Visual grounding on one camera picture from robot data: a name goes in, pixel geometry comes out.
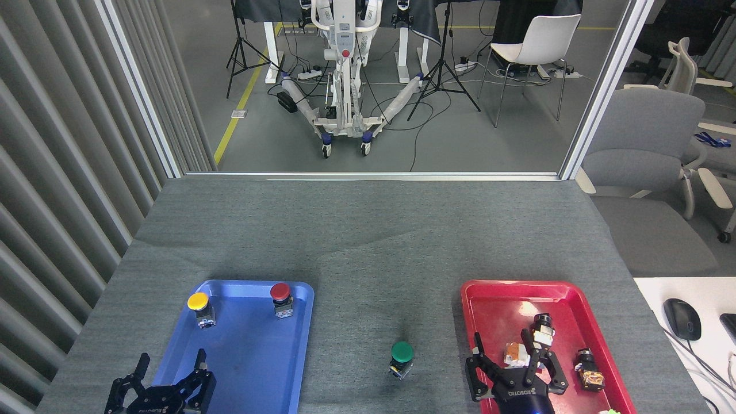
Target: light stand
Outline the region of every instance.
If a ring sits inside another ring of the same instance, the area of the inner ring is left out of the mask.
[[[462,85],[460,82],[460,79],[458,78],[458,75],[455,74],[455,72],[452,70],[450,65],[447,64],[447,61],[445,60],[445,45],[447,44],[447,26],[450,23],[450,7],[452,6],[452,0],[448,0],[447,2],[447,8],[445,9],[445,32],[442,34],[442,50],[439,53],[439,60],[437,63],[435,63],[434,66],[432,66],[432,69],[430,69],[429,73],[425,77],[425,80],[427,80],[427,83],[424,85],[424,88],[422,89],[422,93],[419,96],[419,99],[414,103],[414,108],[411,109],[411,113],[409,114],[409,117],[406,119],[407,121],[411,119],[411,116],[414,115],[414,112],[417,110],[417,106],[419,105],[419,102],[421,102],[422,99],[432,95],[435,92],[455,92],[458,94],[465,94],[468,99],[473,103],[475,106],[475,109],[478,110],[478,112],[481,111],[481,109],[478,107],[478,104],[475,103],[473,98],[468,93],[467,89]],[[453,75],[453,78],[460,86],[461,91],[458,91],[457,89],[447,89],[442,86],[442,67],[445,67],[447,71],[450,72],[451,75]],[[435,82],[432,80],[434,75],[437,75],[437,81]]]
[[[240,34],[240,24],[238,24],[238,11],[235,8],[235,0],[230,0],[230,6],[233,8],[233,19],[235,20],[235,30],[238,33],[238,39],[235,41],[235,46],[233,47],[233,52],[230,53],[230,59],[227,60],[227,65],[225,65],[225,68],[230,67],[230,62],[233,62],[233,68],[230,70],[230,83],[227,84],[227,95],[226,98],[230,98],[230,88],[233,86],[233,78],[240,73],[245,72],[248,69],[257,68],[259,66],[263,65],[273,65],[278,66],[280,69],[280,65],[273,63],[268,56],[264,55],[263,52],[256,49],[255,46],[253,46],[248,40],[246,40],[241,34]],[[243,23],[243,26],[245,27],[245,20],[243,18],[240,19]],[[248,66],[245,62],[245,48],[243,47],[243,44],[248,45],[251,49],[255,50],[256,53],[258,53],[259,56],[261,56],[262,59],[265,60],[265,62],[255,64],[253,66]],[[240,66],[241,68],[236,71],[236,65]]]

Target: black robotic gripper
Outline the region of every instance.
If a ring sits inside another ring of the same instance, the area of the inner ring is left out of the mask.
[[[200,349],[197,353],[194,369],[187,377],[175,385],[157,385],[144,388],[141,380],[146,376],[151,358],[146,353],[141,354],[135,371],[125,376],[125,378],[118,378],[113,381],[110,395],[107,397],[105,414],[207,414],[207,408],[210,405],[212,392],[217,381],[214,374],[207,371],[205,359],[207,359],[207,354],[204,349]],[[125,395],[131,388],[135,391],[137,397],[126,409],[123,407]],[[197,388],[199,388],[199,392],[189,398]]]
[[[521,330],[521,338],[530,356],[525,367],[501,368],[484,352],[481,335],[474,336],[473,356],[465,360],[467,382],[473,401],[494,398],[501,414],[554,414],[549,393],[565,393],[568,383],[560,368],[552,346],[552,319],[549,314],[538,314],[530,329]],[[542,363],[549,371],[551,381],[545,383],[537,376],[537,366]],[[478,378],[480,368],[493,382],[489,387]]]

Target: computer mouse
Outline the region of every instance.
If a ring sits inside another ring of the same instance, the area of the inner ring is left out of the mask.
[[[698,313],[682,299],[671,298],[665,301],[667,322],[675,336],[684,340],[699,340],[701,324]]]

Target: red emergency button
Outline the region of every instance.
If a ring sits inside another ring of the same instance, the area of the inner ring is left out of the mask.
[[[271,288],[271,297],[274,298],[275,301],[284,301],[290,294],[291,288],[289,288],[288,284],[285,283],[276,283]]]

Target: office chair wheel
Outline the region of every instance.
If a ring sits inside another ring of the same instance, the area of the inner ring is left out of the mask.
[[[731,241],[731,234],[728,231],[722,231],[721,234],[718,235],[718,241],[721,243],[728,243]]]

